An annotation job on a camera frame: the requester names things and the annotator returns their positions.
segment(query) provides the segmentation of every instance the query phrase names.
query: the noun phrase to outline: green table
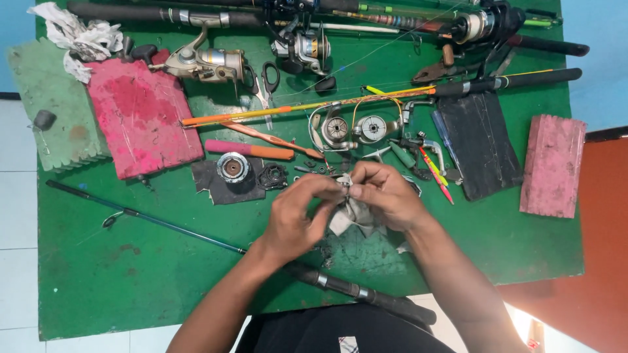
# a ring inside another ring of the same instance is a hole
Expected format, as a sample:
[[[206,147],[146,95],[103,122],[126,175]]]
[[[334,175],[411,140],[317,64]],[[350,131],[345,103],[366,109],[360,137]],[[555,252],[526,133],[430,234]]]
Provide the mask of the green table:
[[[522,4],[513,1],[513,5]],[[526,1],[529,8],[560,10],[557,0]],[[41,19],[38,35],[45,34]],[[137,45],[158,43],[175,50],[191,41],[197,28],[177,28],[166,23],[128,24],[122,29]],[[561,28],[523,30],[528,35],[562,39]],[[415,52],[405,36],[360,36],[328,31],[332,44],[333,69],[338,91],[326,99],[359,95],[359,86],[370,84],[383,91],[410,88],[406,83],[421,67],[436,62],[440,52],[426,37]],[[215,48],[245,49],[249,63],[259,70],[267,60],[274,60],[265,31],[246,33],[237,30],[210,30],[209,42]],[[531,50],[521,50],[506,73],[562,68],[565,58]],[[299,77],[281,73],[281,84],[274,94],[278,105],[316,102],[321,98],[310,86],[314,76]],[[194,116],[240,111],[233,86],[186,81],[185,89]],[[523,164],[531,118],[541,113],[570,116],[567,84],[513,89],[500,93],[509,136]],[[365,105],[359,116],[378,114],[394,119],[396,108],[389,102]],[[350,119],[353,107],[343,109]],[[409,127],[438,135],[428,115],[419,107]],[[303,112],[274,119],[274,133],[303,146],[309,146]],[[262,120],[253,125],[265,131]],[[217,138],[265,144],[239,133],[209,127],[200,129],[201,139]],[[362,156],[381,148],[383,143],[354,151]],[[208,154],[217,159],[217,154]],[[300,173],[293,165],[303,165],[299,154],[292,163],[282,163],[293,176]],[[384,161],[409,175],[392,154]],[[331,156],[338,165],[340,158]],[[38,172],[39,201],[39,301],[40,339],[50,340],[143,329],[181,323],[203,296],[240,258],[211,244],[189,238],[143,220],[121,217],[111,229],[100,224],[112,210],[48,188],[44,182],[59,180],[86,188],[96,196],[132,207],[180,226],[247,247],[262,234],[269,216],[269,206],[279,191],[268,192],[265,200],[234,205],[213,206],[206,193],[196,194],[190,165],[179,166],[151,177],[155,191],[137,181],[116,178],[110,160],[95,163],[59,175]],[[496,285],[534,281],[583,273],[583,255],[579,215],[576,219],[556,219],[519,212],[520,188],[499,192],[484,200],[465,201],[462,189],[451,188],[455,206],[451,206],[434,182],[420,182],[423,201],[445,226],[457,244]],[[340,238],[327,237],[333,252],[330,274],[392,295],[416,295],[428,292],[412,255],[398,254],[401,234],[364,239],[356,229]],[[313,251],[305,261],[319,265],[320,253]],[[276,312],[297,308],[347,303],[350,298],[295,283],[282,273],[273,276],[259,292],[251,313]]]

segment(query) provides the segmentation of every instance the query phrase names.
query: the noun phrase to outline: white rag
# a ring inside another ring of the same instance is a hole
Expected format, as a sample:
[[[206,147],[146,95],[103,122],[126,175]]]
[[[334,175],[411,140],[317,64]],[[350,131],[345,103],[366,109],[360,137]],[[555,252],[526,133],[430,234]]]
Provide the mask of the white rag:
[[[336,181],[339,183],[348,183],[349,186],[353,185],[351,176],[346,173],[336,179]],[[375,231],[379,231],[383,235],[387,234],[386,226],[377,221],[367,204],[349,197],[344,205],[341,205],[333,215],[329,223],[329,229],[331,229],[336,236],[340,236],[352,224],[357,225],[365,237],[369,237]]]
[[[63,56],[63,67],[84,84],[91,78],[91,69],[73,59],[70,52],[77,53],[85,62],[103,61],[111,52],[122,50],[122,32],[119,24],[110,26],[107,21],[89,21],[87,27],[76,15],[61,10],[55,3],[43,3],[29,8],[27,13],[46,19],[48,39],[59,48],[68,49]]]

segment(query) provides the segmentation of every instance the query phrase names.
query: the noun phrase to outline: red foam block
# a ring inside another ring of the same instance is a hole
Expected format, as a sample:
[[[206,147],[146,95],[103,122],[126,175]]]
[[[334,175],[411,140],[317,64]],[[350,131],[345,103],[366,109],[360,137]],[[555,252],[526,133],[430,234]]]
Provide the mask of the red foam block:
[[[519,211],[574,217],[586,130],[579,120],[532,118]]]
[[[162,49],[153,62],[163,63],[169,55]],[[154,173],[203,156],[196,130],[180,126],[192,113],[176,77],[150,72],[140,60],[122,63],[115,58],[85,66],[92,69],[87,90],[118,179]]]

